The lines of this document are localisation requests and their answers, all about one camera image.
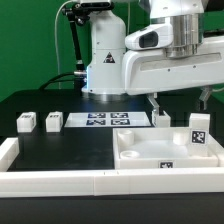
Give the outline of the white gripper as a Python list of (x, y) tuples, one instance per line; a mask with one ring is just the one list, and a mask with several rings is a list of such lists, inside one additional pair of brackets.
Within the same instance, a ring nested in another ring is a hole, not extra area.
[(149, 25), (125, 38), (129, 51), (122, 62), (124, 89), (129, 95), (153, 93), (147, 99), (154, 126), (160, 109), (154, 93), (205, 86), (199, 106), (206, 110), (210, 85), (224, 83), (224, 36), (205, 38), (193, 56), (170, 59), (165, 48), (173, 41), (171, 24)]

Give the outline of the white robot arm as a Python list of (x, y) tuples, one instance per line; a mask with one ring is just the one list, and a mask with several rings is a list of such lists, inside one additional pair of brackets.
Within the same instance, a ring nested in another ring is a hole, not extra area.
[(92, 15), (92, 61), (83, 95), (109, 101), (146, 94), (157, 127), (167, 118), (157, 93), (200, 87), (200, 101), (206, 102), (212, 86), (224, 83), (224, 36), (203, 35), (209, 1), (139, 0), (150, 24), (129, 35), (112, 12)]

